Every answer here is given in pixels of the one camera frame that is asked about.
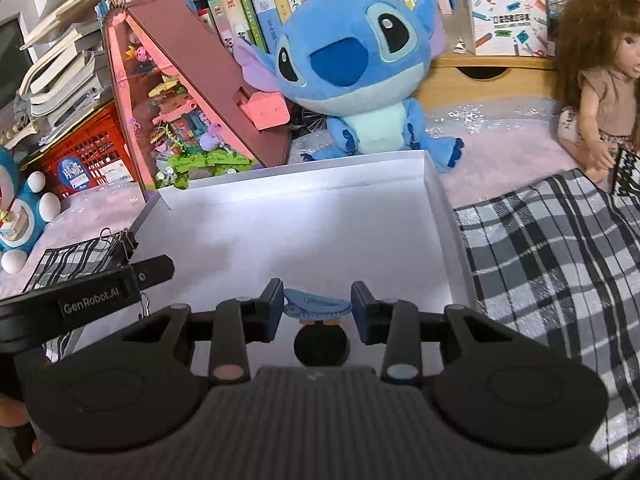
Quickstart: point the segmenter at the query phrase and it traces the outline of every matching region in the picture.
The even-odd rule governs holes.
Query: doll's hair
[[[639,0],[569,0],[558,17],[556,98],[578,108],[578,72],[613,64],[620,36],[640,34]]]

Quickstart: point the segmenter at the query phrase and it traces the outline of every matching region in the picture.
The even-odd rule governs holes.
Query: doll's hand
[[[587,147],[589,148],[589,154],[591,155],[591,161],[595,169],[597,170],[610,170],[615,166],[616,161],[613,160],[613,157],[609,153],[611,148],[616,148],[617,146],[612,142],[605,142],[600,139],[593,139],[591,141],[587,141]]]

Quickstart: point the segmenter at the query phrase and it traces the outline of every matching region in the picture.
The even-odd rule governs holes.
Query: blue round object
[[[84,191],[91,185],[91,175],[76,156],[66,156],[58,163],[60,182],[74,191]]]

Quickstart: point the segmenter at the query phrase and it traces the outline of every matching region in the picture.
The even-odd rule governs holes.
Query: plush toy's ear
[[[277,92],[276,65],[273,56],[247,43],[243,38],[234,38],[234,58],[242,67],[244,80],[263,92]]]
[[[418,0],[415,4],[414,12],[430,36],[431,57],[439,56],[443,53],[447,44],[447,35],[444,31],[442,17],[438,12],[437,1]]]

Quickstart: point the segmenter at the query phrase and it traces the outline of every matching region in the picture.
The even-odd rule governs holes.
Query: plush toy's nose
[[[367,49],[355,38],[345,38],[316,50],[309,56],[318,77],[335,86],[357,83],[369,62]]]

